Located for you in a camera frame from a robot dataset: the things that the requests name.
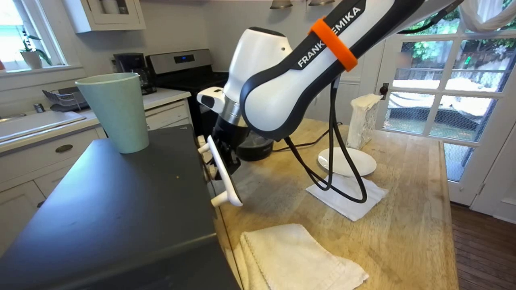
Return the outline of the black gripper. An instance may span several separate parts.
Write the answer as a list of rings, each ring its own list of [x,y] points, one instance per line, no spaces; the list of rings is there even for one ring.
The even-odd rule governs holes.
[[[212,138],[229,175],[236,173],[241,167],[238,149],[244,144],[249,134],[249,128],[234,126],[223,118],[217,120]]]

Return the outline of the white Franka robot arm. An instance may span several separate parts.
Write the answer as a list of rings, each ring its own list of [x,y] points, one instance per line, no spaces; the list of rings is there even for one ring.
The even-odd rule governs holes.
[[[342,0],[318,20],[299,46],[276,31],[249,28],[239,39],[225,86],[199,92],[218,115],[212,139],[228,171],[238,147],[257,133],[291,136],[313,99],[388,36],[458,0]]]

